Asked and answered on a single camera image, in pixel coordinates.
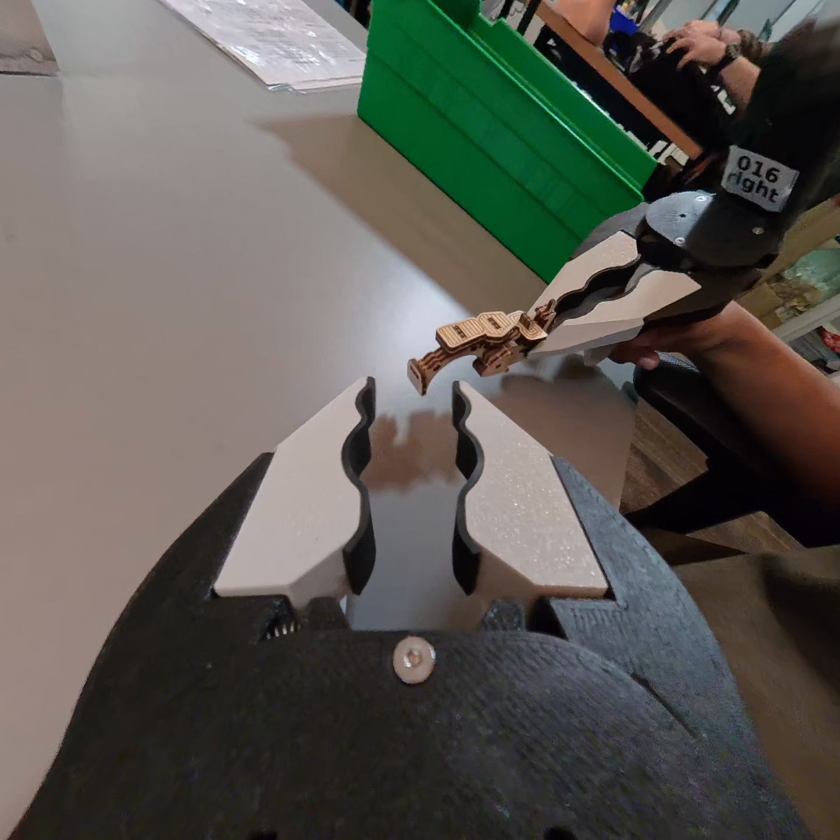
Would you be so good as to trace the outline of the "person's dark clothing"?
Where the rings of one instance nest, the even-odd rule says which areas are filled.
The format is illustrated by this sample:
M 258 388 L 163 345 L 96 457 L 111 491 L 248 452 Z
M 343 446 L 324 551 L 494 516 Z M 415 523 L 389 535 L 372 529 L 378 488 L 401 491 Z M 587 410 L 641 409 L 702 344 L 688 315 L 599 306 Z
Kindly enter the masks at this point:
M 817 838 L 839 838 L 839 548 L 737 553 L 652 531 L 728 658 L 769 765 Z

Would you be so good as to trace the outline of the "another person's forearm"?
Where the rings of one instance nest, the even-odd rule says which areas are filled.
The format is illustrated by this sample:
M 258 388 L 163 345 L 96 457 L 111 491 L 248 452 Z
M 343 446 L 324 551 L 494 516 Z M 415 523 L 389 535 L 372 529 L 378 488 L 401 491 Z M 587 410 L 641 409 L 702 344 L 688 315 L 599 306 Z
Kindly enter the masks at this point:
M 553 9 L 585 40 L 601 48 L 610 31 L 616 1 L 553 1 Z

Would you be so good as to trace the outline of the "green plastic crate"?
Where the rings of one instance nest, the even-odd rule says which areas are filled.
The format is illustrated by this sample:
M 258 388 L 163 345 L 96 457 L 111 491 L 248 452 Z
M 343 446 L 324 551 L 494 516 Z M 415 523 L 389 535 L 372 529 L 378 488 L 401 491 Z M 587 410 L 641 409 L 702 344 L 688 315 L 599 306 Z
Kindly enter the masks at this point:
M 358 116 L 545 283 L 657 162 L 480 2 L 376 1 Z

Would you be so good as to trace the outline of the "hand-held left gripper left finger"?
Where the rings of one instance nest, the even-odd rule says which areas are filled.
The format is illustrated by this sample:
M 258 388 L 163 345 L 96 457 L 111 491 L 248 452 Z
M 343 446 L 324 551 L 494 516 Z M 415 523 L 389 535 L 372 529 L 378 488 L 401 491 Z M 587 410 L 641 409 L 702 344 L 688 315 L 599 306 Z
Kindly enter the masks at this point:
M 360 378 L 275 448 L 214 585 L 292 607 L 359 595 L 375 566 L 369 493 L 375 379 Z

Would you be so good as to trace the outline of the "person's right forearm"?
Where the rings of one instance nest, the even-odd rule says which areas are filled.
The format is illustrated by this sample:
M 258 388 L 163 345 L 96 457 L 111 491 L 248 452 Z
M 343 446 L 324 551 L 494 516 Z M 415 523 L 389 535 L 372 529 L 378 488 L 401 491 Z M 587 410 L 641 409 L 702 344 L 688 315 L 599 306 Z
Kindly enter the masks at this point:
M 836 384 L 735 302 L 692 324 L 681 353 L 803 493 L 838 509 Z

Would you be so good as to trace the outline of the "printed paper sheet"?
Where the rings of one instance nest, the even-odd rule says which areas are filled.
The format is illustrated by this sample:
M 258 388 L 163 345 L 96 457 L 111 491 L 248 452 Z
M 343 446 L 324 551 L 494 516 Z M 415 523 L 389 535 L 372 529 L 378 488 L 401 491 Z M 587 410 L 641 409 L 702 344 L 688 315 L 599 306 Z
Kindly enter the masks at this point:
M 163 1 L 270 90 L 362 83 L 365 53 L 302 1 Z

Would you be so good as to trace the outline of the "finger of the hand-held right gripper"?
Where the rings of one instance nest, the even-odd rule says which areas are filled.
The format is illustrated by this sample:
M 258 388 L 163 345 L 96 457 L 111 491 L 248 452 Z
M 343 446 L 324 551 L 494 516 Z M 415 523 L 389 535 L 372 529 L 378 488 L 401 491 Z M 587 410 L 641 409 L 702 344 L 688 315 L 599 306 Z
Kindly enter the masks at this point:
M 593 316 L 595 323 L 628 321 L 606 307 L 635 292 L 642 277 L 636 240 L 617 233 L 571 259 L 549 283 L 527 313 L 540 327 L 558 327 Z
M 569 352 L 609 348 L 635 337 L 644 321 L 660 309 L 698 291 L 700 284 L 687 275 L 661 269 L 650 270 L 627 283 L 618 297 L 597 302 L 588 312 L 565 318 L 549 337 L 529 353 L 530 359 L 549 358 Z

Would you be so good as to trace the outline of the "wooden table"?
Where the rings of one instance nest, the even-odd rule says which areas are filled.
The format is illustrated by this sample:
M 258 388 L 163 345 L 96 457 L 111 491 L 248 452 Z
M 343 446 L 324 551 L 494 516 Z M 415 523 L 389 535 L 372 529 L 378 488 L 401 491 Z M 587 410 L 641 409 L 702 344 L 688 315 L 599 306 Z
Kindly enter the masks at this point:
M 549 27 L 553 37 L 571 49 L 631 110 L 655 127 L 670 144 L 691 160 L 702 154 L 702 145 L 646 97 L 600 47 L 579 33 L 560 14 L 554 3 L 529 2 L 527 11 L 531 16 L 538 17 L 542 25 Z

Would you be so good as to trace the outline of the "person's right hand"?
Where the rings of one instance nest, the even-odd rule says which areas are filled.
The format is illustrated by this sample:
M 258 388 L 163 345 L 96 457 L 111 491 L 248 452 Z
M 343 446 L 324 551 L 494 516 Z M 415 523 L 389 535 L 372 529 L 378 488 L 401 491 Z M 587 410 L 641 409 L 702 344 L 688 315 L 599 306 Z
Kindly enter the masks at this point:
M 690 359 L 708 350 L 717 340 L 718 328 L 714 319 L 657 322 L 647 325 L 635 338 L 617 344 L 607 359 L 651 371 L 659 365 L 661 354 L 677 354 Z

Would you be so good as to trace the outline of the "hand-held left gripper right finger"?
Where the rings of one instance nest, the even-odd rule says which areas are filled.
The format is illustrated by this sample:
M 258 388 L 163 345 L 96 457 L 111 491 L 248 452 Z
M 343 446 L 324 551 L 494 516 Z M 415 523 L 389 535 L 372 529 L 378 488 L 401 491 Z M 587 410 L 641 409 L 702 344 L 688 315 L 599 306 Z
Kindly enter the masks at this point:
M 608 583 L 546 447 L 471 385 L 452 389 L 453 572 L 483 602 L 602 599 Z

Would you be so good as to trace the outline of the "wooden puzzle model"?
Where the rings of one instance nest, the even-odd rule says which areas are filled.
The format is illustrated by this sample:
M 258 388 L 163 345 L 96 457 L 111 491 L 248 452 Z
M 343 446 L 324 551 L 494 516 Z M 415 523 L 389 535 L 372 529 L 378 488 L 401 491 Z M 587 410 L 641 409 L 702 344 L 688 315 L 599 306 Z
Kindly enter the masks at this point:
M 472 356 L 473 368 L 487 377 L 508 372 L 540 342 L 549 337 L 556 318 L 557 299 L 525 311 L 487 311 L 463 321 L 453 322 L 436 331 L 437 348 L 420 359 L 407 363 L 407 376 L 417 393 L 424 396 L 428 387 L 445 366 Z

